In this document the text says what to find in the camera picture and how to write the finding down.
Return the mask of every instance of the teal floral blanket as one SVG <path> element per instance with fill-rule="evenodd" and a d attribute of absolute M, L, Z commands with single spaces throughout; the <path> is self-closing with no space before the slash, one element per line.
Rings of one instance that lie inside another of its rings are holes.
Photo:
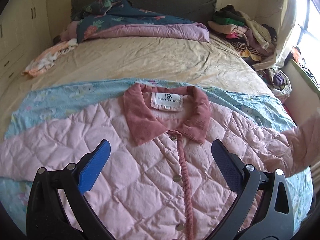
<path fill-rule="evenodd" d="M 127 0 L 98 0 L 72 17 L 79 21 L 78 43 L 92 38 L 146 36 L 209 42 L 209 32 L 201 23 L 133 8 Z"/>

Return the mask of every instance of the clothing label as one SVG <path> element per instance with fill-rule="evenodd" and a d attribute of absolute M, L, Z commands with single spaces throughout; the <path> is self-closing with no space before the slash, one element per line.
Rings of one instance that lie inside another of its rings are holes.
<path fill-rule="evenodd" d="M 183 96 L 169 93 L 152 93 L 151 106 L 158 105 L 156 109 L 164 109 L 170 111 L 183 110 Z"/>

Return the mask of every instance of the white curtain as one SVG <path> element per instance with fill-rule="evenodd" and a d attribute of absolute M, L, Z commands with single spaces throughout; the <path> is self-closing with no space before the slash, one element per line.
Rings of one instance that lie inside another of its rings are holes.
<path fill-rule="evenodd" d="M 267 69 L 274 65 L 284 66 L 284 60 L 288 56 L 293 42 L 290 36 L 296 21 L 296 0 L 283 0 L 281 11 L 281 25 L 278 32 L 277 46 L 274 54 L 263 62 L 254 64 L 256 70 Z"/>

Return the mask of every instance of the blue gripper pad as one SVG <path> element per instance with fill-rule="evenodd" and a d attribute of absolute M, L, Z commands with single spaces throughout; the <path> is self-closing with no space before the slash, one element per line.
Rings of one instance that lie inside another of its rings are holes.
<path fill-rule="evenodd" d="M 78 188 L 83 195 L 86 191 L 92 189 L 103 166 L 110 157 L 111 146 L 107 140 L 102 140 L 98 147 L 94 150 L 92 158 L 79 174 Z"/>
<path fill-rule="evenodd" d="M 220 140 L 213 141 L 211 153 L 229 188 L 238 195 L 241 194 L 243 191 L 243 177 L 240 166 L 241 164 L 244 166 L 242 161 L 237 155 L 229 153 Z"/>

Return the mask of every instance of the jacket collar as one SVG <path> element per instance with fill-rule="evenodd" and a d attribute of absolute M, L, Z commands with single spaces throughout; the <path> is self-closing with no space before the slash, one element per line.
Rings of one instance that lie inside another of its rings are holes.
<path fill-rule="evenodd" d="M 135 83 L 124 92 L 124 111 L 130 132 L 138 146 L 168 131 L 144 103 L 142 93 L 152 92 L 192 96 L 193 114 L 175 130 L 195 142 L 204 143 L 210 120 L 210 106 L 206 94 L 194 86 L 168 89 Z"/>

